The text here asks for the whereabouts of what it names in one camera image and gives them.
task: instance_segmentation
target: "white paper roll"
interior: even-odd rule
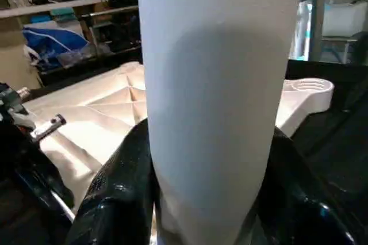
[[[254,203],[297,3],[139,0],[152,160],[184,244],[234,244]]]

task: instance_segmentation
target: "white plastic base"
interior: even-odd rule
[[[307,115],[324,112],[329,108],[333,87],[330,81],[317,78],[285,80],[276,126],[291,137]]]
[[[285,81],[276,126],[291,136],[308,114],[329,108],[333,84],[322,79]],[[129,130],[147,117],[144,69],[138,63],[27,102],[36,125],[62,114],[67,124],[41,142],[75,195],[76,208],[97,171]]]

